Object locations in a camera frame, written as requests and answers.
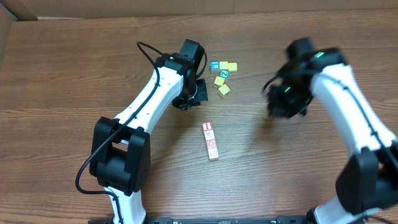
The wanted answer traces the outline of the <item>red letter wooden block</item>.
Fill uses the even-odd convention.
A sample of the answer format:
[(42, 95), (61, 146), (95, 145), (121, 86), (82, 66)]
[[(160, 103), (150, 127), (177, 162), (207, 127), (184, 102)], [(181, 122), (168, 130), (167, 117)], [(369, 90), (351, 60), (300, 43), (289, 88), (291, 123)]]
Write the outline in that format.
[(211, 121), (205, 121), (201, 124), (203, 131), (211, 131), (213, 130), (213, 126)]

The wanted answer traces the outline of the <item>plain cream wooden block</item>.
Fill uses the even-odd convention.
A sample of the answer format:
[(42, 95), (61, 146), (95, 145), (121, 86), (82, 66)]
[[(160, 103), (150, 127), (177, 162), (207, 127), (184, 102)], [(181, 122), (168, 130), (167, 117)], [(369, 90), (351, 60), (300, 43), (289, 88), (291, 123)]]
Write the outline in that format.
[(204, 131), (203, 133), (204, 133), (206, 141), (215, 139), (215, 134), (214, 134), (213, 130), (207, 130), (207, 131)]

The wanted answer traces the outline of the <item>red symbol wooden block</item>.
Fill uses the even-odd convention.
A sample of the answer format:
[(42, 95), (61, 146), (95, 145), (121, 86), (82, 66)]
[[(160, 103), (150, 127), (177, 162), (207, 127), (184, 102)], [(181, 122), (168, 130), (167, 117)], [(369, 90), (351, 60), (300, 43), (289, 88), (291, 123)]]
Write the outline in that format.
[(206, 147), (208, 150), (217, 148), (216, 139), (206, 140)]

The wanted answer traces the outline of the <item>white letter wooden block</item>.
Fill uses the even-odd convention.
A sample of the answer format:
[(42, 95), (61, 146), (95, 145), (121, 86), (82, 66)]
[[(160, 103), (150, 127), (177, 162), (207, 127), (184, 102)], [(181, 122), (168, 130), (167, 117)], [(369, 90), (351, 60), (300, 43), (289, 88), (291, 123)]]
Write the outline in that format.
[(209, 160), (215, 161), (219, 159), (218, 149), (216, 147), (208, 149)]

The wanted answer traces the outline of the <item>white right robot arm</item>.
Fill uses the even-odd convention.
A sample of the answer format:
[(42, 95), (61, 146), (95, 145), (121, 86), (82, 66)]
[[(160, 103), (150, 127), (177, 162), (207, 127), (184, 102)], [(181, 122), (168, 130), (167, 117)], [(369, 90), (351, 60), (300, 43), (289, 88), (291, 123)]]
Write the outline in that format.
[(314, 98), (328, 111), (345, 144), (348, 161), (335, 182), (336, 195), (308, 211), (304, 223), (357, 223), (397, 205), (397, 136), (377, 117), (337, 48), (287, 48), (288, 62), (269, 80), (269, 115), (306, 115)]

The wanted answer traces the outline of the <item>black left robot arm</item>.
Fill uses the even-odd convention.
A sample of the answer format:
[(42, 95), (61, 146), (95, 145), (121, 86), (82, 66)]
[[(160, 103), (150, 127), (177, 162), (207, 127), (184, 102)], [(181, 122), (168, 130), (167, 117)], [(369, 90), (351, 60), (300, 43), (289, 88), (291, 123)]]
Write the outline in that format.
[(180, 110), (207, 99), (200, 53), (163, 54), (137, 98), (115, 118), (101, 117), (94, 128), (91, 156), (84, 166), (111, 199), (111, 223), (144, 223), (141, 188), (150, 171), (150, 134), (168, 105)]

